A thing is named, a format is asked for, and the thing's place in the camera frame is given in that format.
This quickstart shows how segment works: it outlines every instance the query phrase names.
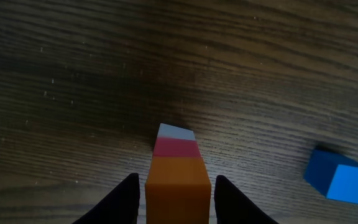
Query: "cube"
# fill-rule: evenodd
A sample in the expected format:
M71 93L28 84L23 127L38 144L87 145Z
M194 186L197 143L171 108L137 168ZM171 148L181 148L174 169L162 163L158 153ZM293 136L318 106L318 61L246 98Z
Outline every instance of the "cube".
M160 125L145 194L148 224L208 224L211 182L192 131Z
M305 180L328 199L358 203L358 162L346 156L315 149Z

